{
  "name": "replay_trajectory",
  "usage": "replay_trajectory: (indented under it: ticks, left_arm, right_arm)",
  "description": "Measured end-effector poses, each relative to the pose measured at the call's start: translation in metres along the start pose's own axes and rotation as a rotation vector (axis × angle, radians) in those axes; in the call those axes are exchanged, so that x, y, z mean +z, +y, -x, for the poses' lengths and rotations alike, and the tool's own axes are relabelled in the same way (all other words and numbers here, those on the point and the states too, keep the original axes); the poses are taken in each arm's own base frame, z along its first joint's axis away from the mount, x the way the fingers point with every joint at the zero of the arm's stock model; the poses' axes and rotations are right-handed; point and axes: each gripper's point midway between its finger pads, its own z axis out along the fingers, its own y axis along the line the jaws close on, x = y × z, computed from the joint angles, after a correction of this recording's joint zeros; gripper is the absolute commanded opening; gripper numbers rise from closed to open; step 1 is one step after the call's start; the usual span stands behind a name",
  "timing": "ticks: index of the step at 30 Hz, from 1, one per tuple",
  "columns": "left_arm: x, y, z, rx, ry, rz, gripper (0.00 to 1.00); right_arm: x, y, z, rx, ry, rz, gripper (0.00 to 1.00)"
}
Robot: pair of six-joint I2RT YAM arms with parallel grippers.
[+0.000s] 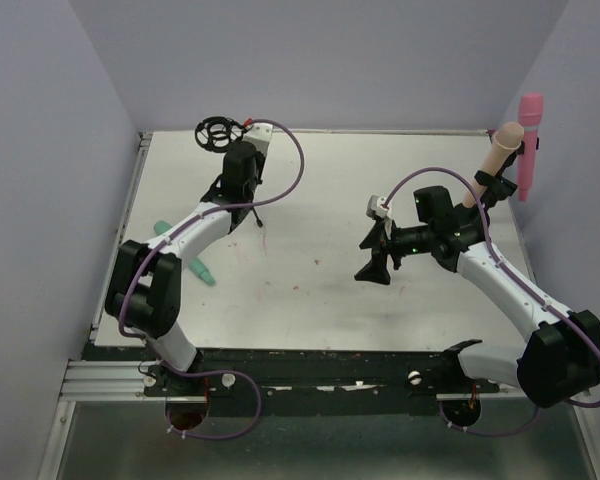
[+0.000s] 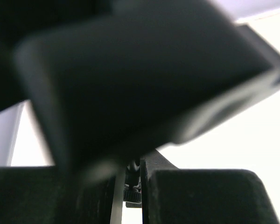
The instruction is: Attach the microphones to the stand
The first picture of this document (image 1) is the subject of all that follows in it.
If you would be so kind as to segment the black tripod shock-mount stand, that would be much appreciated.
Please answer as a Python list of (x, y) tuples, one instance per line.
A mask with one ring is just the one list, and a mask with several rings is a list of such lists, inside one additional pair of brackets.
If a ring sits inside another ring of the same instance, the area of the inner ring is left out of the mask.
[(222, 171), (201, 202), (216, 205), (252, 203), (262, 183), (266, 155), (244, 139), (247, 128), (233, 119), (212, 116), (202, 120), (194, 131), (202, 149), (223, 154)]

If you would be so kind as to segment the beige toy microphone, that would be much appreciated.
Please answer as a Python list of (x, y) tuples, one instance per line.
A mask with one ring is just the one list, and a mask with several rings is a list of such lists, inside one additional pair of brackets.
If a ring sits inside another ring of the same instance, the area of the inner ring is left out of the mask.
[[(494, 177), (504, 165), (505, 160), (514, 153), (521, 145), (524, 128), (516, 122), (505, 123), (492, 135), (490, 150), (479, 167), (477, 173), (482, 172)], [(467, 192), (462, 201), (466, 208), (472, 208), (477, 204), (486, 190), (486, 186), (480, 184), (476, 178), (471, 181), (472, 192)]]

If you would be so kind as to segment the mint green toy microphone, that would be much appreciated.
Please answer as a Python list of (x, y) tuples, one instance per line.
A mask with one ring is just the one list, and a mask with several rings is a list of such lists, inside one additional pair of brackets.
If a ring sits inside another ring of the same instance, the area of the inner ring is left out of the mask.
[[(158, 220), (153, 225), (153, 230), (156, 235), (163, 235), (169, 231), (172, 226), (164, 220)], [(212, 276), (207, 266), (198, 258), (195, 257), (188, 265), (188, 269), (202, 282), (208, 286), (214, 286), (216, 281)]]

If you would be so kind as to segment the pink toy microphone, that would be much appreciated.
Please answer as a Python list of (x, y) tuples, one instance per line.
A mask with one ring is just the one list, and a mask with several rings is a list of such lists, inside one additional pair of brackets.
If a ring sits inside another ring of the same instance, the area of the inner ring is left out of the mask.
[(524, 129), (522, 142), (524, 148), (517, 157), (518, 200), (528, 199), (535, 167), (538, 148), (538, 130), (544, 113), (544, 97), (539, 92), (526, 93), (521, 96), (518, 106), (518, 123)]

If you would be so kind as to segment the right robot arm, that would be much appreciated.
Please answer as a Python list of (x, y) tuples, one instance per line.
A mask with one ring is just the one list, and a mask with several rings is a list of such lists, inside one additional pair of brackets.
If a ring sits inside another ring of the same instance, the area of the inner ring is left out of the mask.
[(401, 228), (385, 200), (372, 196), (366, 214), (374, 225), (359, 247), (371, 258), (357, 281), (388, 285), (390, 272), (408, 255), (428, 253), (445, 270), (471, 282), (509, 319), (525, 344), (459, 345), (454, 354), (463, 375), (521, 389), (549, 408), (600, 384), (600, 322), (543, 293), (488, 243), (477, 207), (453, 204), (442, 186), (414, 193), (419, 225)]

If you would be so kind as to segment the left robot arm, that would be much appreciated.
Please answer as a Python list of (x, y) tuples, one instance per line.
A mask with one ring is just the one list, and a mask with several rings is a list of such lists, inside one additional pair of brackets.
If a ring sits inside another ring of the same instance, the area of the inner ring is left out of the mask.
[(198, 355), (178, 323), (182, 271), (249, 215), (268, 148), (267, 140), (231, 144), (221, 174), (192, 214), (147, 242), (127, 240), (118, 249), (105, 311), (179, 371), (188, 371)]

